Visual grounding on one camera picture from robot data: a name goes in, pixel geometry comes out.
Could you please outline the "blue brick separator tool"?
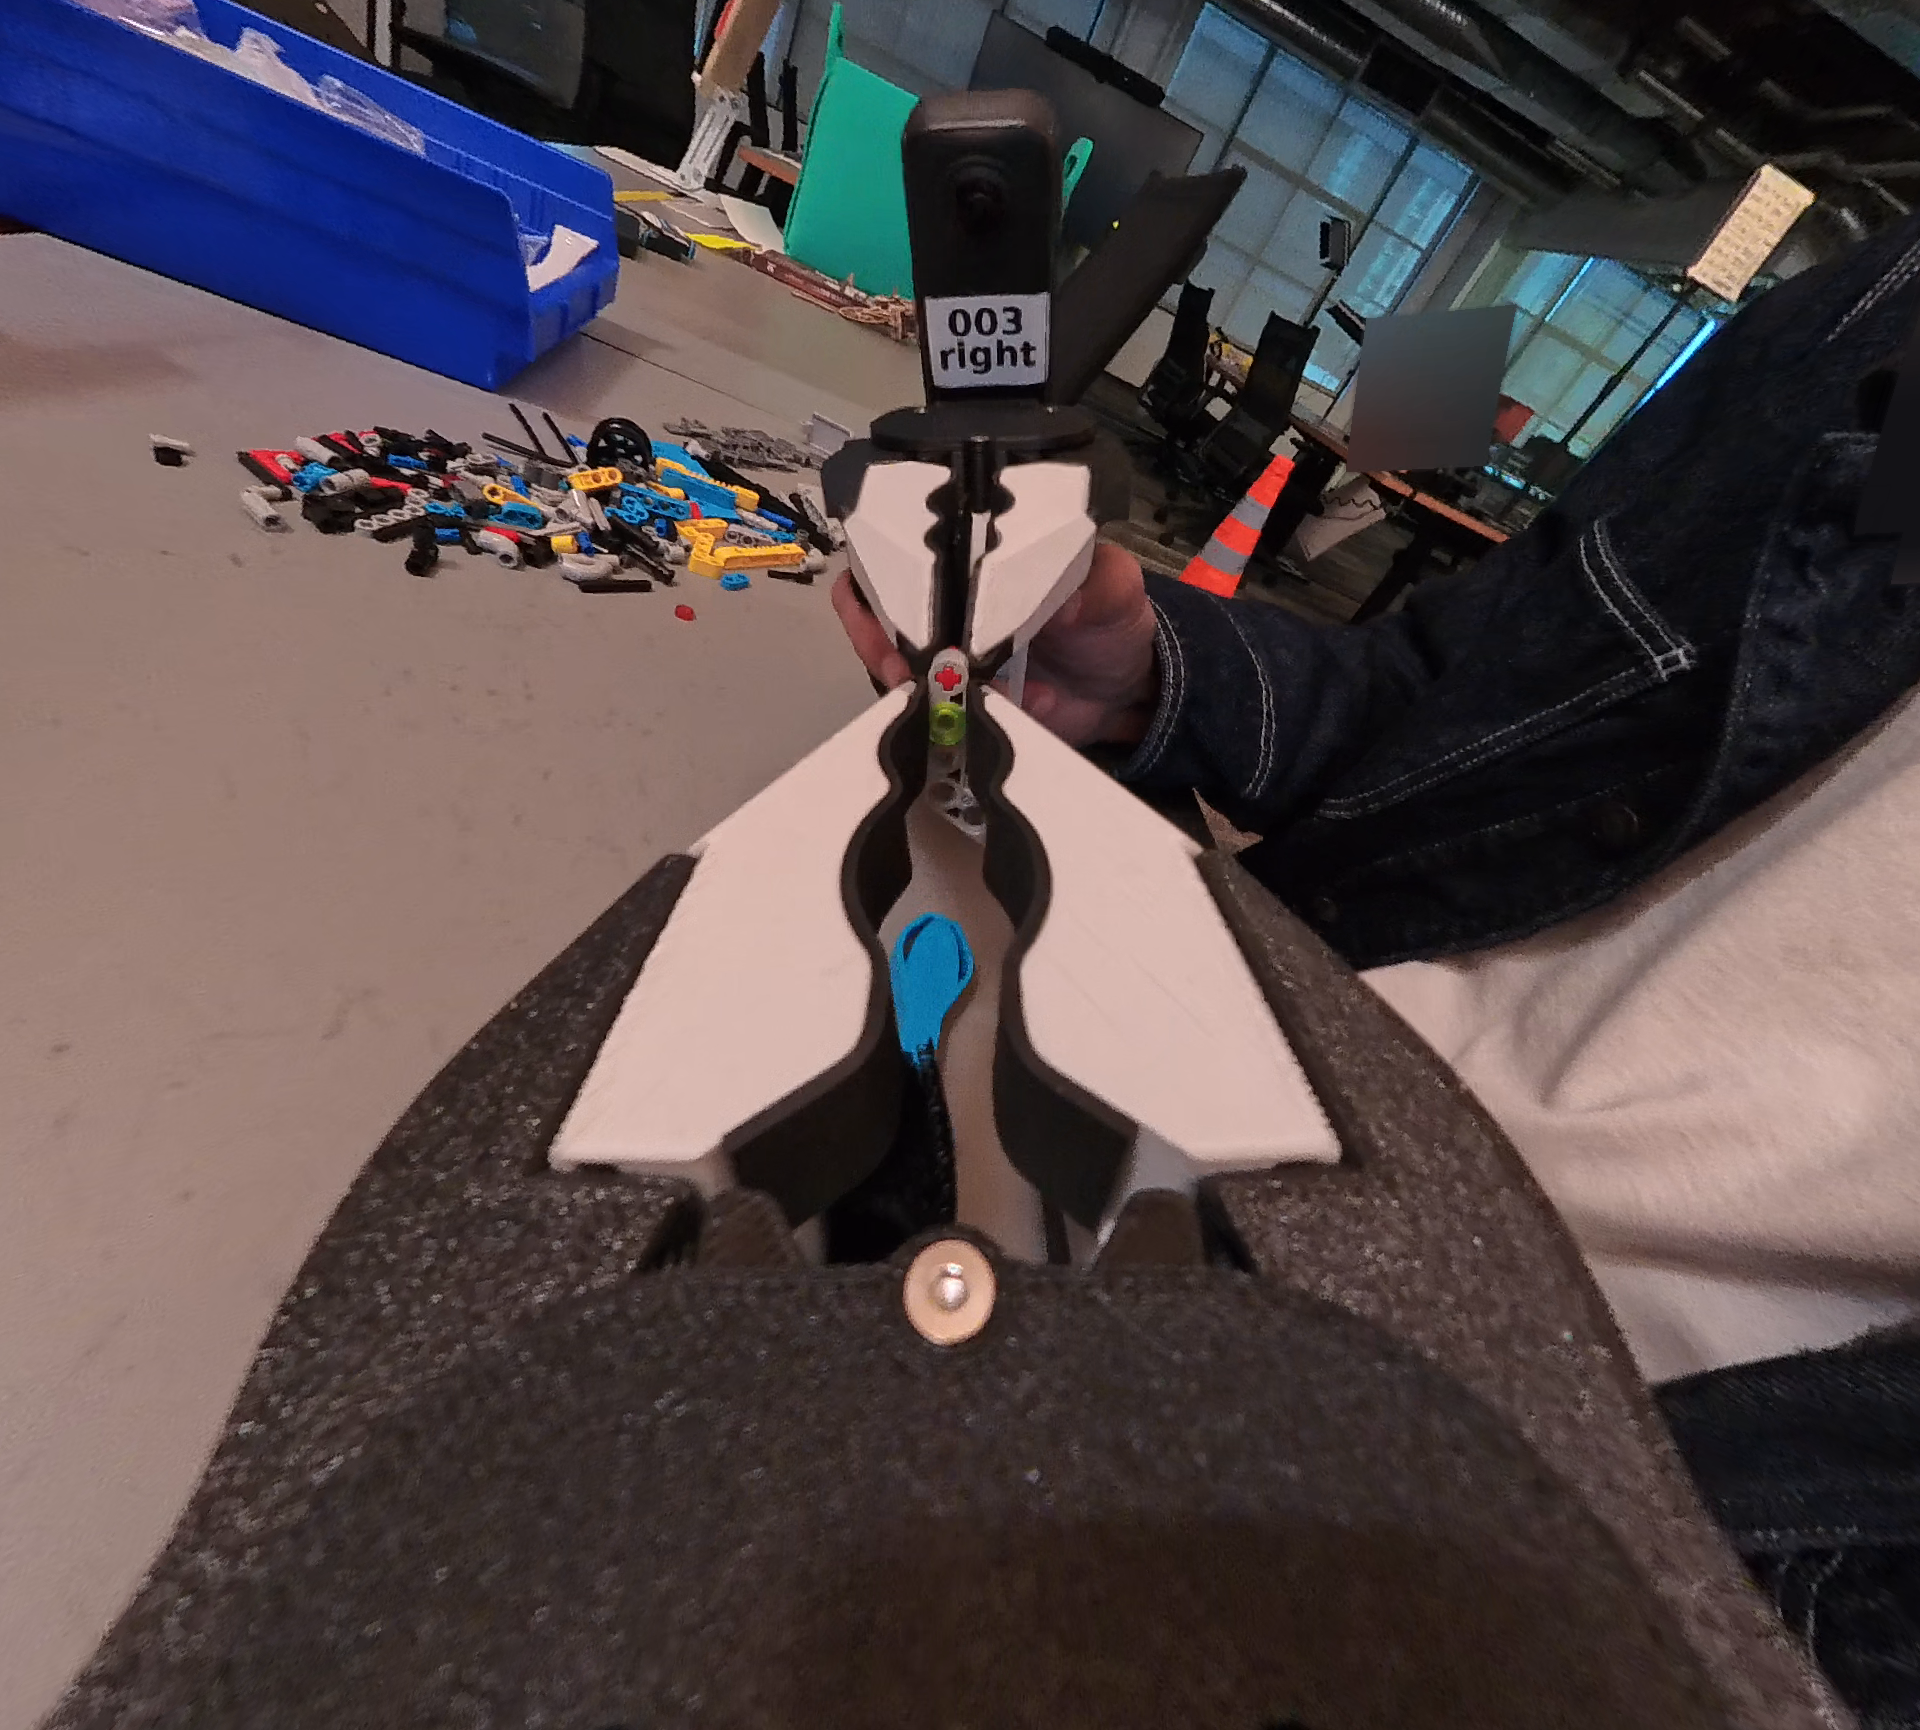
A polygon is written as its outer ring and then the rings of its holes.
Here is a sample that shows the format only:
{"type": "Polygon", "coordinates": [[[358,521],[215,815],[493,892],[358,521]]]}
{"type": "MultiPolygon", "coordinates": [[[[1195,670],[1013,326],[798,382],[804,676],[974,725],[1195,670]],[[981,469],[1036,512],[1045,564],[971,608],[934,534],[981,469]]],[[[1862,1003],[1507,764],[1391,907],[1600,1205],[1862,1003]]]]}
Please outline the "blue brick separator tool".
{"type": "Polygon", "coordinates": [[[925,912],[901,928],[888,956],[895,1028],[902,1055],[925,1076],[941,1070],[948,1018],[976,973],[965,928],[943,912],[925,912]]]}

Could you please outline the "grey track link pieces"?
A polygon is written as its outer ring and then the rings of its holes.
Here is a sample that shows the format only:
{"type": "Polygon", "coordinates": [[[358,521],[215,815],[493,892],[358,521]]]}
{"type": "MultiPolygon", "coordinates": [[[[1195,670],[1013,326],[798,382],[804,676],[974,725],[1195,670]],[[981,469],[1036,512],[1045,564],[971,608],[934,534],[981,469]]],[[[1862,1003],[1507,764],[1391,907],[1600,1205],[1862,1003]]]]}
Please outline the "grey track link pieces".
{"type": "Polygon", "coordinates": [[[660,439],[685,446],[709,467],[818,471],[828,457],[820,446],[747,425],[709,425],[699,417],[670,417],[660,439]]]}

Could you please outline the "grey angled beam green pin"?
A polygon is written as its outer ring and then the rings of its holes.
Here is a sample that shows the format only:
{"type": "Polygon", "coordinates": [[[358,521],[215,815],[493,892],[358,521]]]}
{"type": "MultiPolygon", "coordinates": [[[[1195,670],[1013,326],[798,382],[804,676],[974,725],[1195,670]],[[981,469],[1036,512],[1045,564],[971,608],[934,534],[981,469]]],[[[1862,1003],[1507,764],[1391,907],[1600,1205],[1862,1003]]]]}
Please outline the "grey angled beam green pin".
{"type": "Polygon", "coordinates": [[[965,836],[981,841],[987,813],[971,782],[971,696],[965,707],[934,707],[926,694],[926,793],[936,811],[965,836]]]}

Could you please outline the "person's white shirt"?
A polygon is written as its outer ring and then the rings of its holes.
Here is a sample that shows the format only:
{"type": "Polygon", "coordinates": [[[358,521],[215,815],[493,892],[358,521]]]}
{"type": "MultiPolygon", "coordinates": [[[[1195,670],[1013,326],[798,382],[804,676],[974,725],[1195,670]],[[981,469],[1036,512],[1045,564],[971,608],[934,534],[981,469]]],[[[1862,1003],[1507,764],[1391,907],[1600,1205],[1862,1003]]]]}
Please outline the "person's white shirt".
{"type": "Polygon", "coordinates": [[[1364,980],[1505,1129],[1649,1382],[1917,1319],[1915,689],[1619,901],[1364,980]]]}

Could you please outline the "wooden model kit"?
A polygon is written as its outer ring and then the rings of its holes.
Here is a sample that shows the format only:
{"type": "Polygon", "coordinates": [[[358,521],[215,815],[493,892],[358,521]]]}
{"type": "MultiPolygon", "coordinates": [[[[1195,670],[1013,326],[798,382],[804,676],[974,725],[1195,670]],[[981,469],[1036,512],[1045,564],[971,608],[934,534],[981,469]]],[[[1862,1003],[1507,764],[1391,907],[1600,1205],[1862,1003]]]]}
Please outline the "wooden model kit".
{"type": "Polygon", "coordinates": [[[774,262],[780,266],[777,278],[803,302],[828,310],[856,326],[877,328],[891,336],[892,342],[918,342],[918,305],[912,298],[860,292],[853,282],[828,278],[789,255],[777,255],[774,262]]]}

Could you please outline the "person's right hand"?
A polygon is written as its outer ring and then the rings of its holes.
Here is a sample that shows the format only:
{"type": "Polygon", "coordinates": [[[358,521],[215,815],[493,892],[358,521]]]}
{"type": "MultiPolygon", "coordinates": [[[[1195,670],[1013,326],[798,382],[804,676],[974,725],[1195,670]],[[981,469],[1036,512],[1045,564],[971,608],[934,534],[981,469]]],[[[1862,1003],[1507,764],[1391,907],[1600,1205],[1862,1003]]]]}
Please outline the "person's right hand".
{"type": "Polygon", "coordinates": [[[1140,562],[1097,541],[1084,581],[1027,647],[1021,705],[1073,748],[1134,748],[1161,694],[1158,621],[1140,562]]]}

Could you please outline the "large black screen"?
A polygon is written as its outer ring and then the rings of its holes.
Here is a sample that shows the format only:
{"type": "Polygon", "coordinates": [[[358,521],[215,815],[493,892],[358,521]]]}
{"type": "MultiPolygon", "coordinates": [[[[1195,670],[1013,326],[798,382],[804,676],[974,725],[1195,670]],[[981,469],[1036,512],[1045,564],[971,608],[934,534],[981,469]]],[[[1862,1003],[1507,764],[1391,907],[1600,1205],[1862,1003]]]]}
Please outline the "large black screen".
{"type": "Polygon", "coordinates": [[[1202,129],[1150,107],[1129,88],[1091,72],[1006,13],[992,13],[973,63],[973,90],[1030,90],[1048,99],[1063,148],[1091,144],[1086,164],[1064,195],[1068,249],[1093,248],[1158,174],[1188,174],[1202,129]]]}

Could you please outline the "blue plastic bin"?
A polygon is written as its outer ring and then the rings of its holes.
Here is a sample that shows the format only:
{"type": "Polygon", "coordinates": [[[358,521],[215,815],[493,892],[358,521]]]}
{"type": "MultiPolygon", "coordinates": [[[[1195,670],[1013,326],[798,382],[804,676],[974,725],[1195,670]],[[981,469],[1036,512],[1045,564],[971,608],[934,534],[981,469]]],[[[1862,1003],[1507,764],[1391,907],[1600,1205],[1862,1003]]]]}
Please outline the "blue plastic bin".
{"type": "Polygon", "coordinates": [[[392,141],[74,0],[3,0],[6,217],[404,364],[502,390],[616,292],[613,179],[230,0],[423,134],[392,141]]]}

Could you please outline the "pile of toy building pieces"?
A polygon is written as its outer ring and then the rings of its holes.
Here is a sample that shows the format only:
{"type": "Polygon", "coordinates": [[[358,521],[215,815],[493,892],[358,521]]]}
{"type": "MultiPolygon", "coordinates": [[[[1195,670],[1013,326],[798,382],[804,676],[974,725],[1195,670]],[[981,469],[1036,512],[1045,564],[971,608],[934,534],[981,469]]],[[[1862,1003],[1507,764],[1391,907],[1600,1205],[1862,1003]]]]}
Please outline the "pile of toy building pieces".
{"type": "Polygon", "coordinates": [[[342,427],[246,446],[241,493],[268,534],[306,525],[403,555],[410,576],[459,562],[546,571],[591,596],[645,596],[711,580],[811,585],[845,545],[822,473],[704,464],[634,417],[585,435],[511,407],[508,433],[342,427]]]}

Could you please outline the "person's right forearm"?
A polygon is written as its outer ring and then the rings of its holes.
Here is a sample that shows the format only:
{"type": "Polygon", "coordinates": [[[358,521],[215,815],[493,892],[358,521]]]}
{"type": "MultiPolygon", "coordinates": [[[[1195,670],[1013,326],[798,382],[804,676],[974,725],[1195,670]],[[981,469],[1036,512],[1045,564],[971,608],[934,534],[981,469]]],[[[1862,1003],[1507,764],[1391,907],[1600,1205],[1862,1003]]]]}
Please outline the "person's right forearm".
{"type": "Polygon", "coordinates": [[[1476,566],[1364,623],[1146,581],[1161,698],[1116,775],[1275,852],[1374,817],[1418,841],[1692,761],[1735,654],[1739,554],[1662,499],[1647,417],[1476,566]]]}

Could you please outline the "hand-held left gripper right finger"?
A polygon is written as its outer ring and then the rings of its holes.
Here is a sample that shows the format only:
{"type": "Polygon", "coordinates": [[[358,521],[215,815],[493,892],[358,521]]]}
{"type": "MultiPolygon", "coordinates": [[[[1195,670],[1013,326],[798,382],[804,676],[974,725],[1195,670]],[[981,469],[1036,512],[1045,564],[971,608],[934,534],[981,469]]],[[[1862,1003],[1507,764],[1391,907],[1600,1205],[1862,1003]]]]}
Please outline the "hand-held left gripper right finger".
{"type": "Polygon", "coordinates": [[[1201,846],[994,687],[973,707],[973,790],[1015,934],[994,1119],[1040,1197],[1109,1233],[1140,1189],[1336,1163],[1201,846]]]}

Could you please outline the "clear plastic bags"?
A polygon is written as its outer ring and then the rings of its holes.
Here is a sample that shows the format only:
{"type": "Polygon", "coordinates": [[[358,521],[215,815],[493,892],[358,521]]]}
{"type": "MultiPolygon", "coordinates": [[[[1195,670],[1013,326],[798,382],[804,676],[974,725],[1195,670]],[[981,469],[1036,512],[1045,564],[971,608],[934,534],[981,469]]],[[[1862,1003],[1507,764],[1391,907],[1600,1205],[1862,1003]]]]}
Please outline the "clear plastic bags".
{"type": "Polygon", "coordinates": [[[68,0],[102,15],[108,15],[146,38],[167,42],[205,61],[212,61],[250,81],[273,88],[301,104],[320,109],[326,115],[376,134],[386,141],[413,152],[427,153],[423,131],[385,109],[363,90],[348,86],[339,76],[325,73],[311,81],[294,66],[285,61],[277,38],[257,27],[243,27],[237,45],[225,45],[205,32],[203,15],[195,0],[68,0]]]}

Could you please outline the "orange traffic cone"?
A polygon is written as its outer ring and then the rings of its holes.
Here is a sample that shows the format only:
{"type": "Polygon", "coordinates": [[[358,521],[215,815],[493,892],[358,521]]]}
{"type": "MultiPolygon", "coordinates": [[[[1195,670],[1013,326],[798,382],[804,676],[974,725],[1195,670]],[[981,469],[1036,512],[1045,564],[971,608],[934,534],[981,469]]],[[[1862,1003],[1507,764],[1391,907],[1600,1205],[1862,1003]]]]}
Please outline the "orange traffic cone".
{"type": "Polygon", "coordinates": [[[1211,538],[1179,571],[1179,581],[1231,599],[1242,584],[1293,471],[1295,457],[1285,450],[1275,451],[1248,489],[1237,497],[1233,510],[1217,524],[1211,538]]]}

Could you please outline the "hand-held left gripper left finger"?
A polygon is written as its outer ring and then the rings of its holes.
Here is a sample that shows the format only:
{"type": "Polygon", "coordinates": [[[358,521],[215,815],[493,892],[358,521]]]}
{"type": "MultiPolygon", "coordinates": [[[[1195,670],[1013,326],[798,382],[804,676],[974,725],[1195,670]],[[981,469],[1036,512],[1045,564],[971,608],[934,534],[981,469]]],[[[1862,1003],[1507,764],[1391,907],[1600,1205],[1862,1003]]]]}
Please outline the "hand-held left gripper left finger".
{"type": "Polygon", "coordinates": [[[905,1086],[881,930],[921,792],[901,686],[709,829],[549,1166],[761,1189],[791,1223],[881,1166],[905,1086]]]}

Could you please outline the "black angled panel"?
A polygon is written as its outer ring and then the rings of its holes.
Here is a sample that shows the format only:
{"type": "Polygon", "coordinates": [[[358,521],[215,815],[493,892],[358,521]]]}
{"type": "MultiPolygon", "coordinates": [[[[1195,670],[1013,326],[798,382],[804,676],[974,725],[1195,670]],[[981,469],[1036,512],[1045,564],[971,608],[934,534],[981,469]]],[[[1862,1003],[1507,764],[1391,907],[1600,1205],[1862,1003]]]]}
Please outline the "black angled panel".
{"type": "Polygon", "coordinates": [[[1166,295],[1191,278],[1247,167],[1150,174],[1052,298],[1048,399],[1076,403],[1166,295]]]}

